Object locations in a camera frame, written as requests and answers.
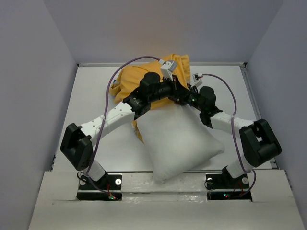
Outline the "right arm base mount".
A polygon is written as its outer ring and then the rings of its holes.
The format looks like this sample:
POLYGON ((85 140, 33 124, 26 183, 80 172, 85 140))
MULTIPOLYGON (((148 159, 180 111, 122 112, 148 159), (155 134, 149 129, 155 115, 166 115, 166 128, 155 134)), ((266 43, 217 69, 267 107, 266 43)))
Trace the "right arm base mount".
POLYGON ((248 175, 232 178, 224 167, 221 173, 206 174, 207 200, 252 200, 248 175))

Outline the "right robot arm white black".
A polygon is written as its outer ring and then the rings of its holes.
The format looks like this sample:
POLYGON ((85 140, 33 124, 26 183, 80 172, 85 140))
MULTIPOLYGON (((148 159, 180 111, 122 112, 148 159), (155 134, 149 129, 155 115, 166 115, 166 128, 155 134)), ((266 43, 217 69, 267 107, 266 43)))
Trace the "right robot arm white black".
POLYGON ((282 152, 279 141, 265 119, 245 120, 235 117, 235 114, 225 113, 216 106, 216 95, 210 87, 202 87, 199 92, 178 87, 169 99, 197 109, 205 126, 232 135, 237 159, 222 169, 221 183, 224 187, 233 187, 238 183, 238 177, 282 152))

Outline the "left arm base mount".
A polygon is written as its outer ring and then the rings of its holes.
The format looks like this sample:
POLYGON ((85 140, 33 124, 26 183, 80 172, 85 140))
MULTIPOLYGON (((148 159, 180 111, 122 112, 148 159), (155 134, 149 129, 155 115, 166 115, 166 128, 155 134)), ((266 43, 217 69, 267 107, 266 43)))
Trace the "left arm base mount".
POLYGON ((89 178, 82 172, 77 173, 79 187, 76 198, 81 201, 120 201, 122 200, 122 174, 111 173, 102 182, 94 182, 93 186, 89 178))

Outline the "aluminium frame rail back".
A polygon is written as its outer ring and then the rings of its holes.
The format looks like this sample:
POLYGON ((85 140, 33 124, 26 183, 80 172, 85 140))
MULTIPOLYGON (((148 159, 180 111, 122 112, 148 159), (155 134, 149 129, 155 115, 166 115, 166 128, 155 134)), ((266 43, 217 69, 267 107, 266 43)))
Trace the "aluminium frame rail back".
MULTIPOLYGON (((124 63, 77 63, 78 67, 120 67, 124 63)), ((247 62, 191 62, 190 66, 240 66, 245 67, 247 62)))

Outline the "aluminium frame rail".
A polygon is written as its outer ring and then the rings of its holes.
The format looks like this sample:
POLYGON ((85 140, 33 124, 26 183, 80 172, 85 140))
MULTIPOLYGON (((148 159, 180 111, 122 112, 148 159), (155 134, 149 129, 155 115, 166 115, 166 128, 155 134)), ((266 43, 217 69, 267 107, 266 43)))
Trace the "aluminium frame rail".
MULTIPOLYGON (((77 63, 78 67, 120 67, 124 63, 77 63)), ((245 67, 247 62, 191 62, 190 66, 240 66, 245 67)))
POLYGON ((254 166, 259 167, 278 156, 282 148, 277 140, 268 121, 263 119, 253 93, 246 67, 241 67, 241 73, 245 82, 256 121, 252 122, 249 128, 240 132, 242 147, 245 158, 254 166))

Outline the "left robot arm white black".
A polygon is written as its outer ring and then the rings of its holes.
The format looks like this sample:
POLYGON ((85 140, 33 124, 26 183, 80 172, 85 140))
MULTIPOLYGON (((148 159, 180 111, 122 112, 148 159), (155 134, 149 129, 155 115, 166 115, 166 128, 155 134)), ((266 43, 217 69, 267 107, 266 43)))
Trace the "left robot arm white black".
POLYGON ((100 139, 147 113, 153 102, 165 98, 181 102, 190 94, 190 88, 190 84, 180 83, 176 75, 160 78, 157 73, 148 72, 139 86, 109 112, 79 126, 68 125, 60 151, 77 171, 87 175, 93 188, 101 189, 108 183, 108 173, 95 160, 100 139))

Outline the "white pillow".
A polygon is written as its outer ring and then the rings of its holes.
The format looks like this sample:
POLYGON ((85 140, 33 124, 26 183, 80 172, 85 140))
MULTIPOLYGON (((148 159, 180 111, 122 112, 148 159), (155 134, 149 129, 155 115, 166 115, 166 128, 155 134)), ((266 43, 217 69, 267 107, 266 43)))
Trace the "white pillow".
POLYGON ((136 120, 153 165, 153 179, 162 184, 224 152, 189 106, 171 104, 150 110, 136 120))

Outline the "yellow blue pillowcase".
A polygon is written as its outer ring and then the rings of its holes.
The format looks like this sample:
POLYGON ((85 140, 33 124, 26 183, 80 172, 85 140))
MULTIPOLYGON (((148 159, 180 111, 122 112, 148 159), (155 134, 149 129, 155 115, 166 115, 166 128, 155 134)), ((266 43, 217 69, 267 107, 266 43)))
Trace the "yellow blue pillowcase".
MULTIPOLYGON (((164 61, 174 60, 177 63, 173 74, 177 76, 180 84, 185 88, 190 82, 190 59, 188 55, 170 54, 162 58, 164 61)), ((119 73, 116 81, 111 85, 109 93, 118 104, 139 86, 141 79, 148 72, 156 72, 162 77, 161 65, 157 60, 142 65, 128 65, 119 73)))

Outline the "aluminium frame rail right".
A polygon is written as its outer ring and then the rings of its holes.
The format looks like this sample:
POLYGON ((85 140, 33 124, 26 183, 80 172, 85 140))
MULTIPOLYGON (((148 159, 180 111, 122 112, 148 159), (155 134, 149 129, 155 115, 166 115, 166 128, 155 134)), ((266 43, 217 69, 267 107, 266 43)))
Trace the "aluminium frame rail right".
POLYGON ((245 158, 254 166, 259 167, 278 156, 282 148, 277 140, 268 121, 263 119, 253 93, 246 67, 241 67, 241 73, 245 82, 256 121, 252 122, 249 128, 240 132, 242 147, 245 158))

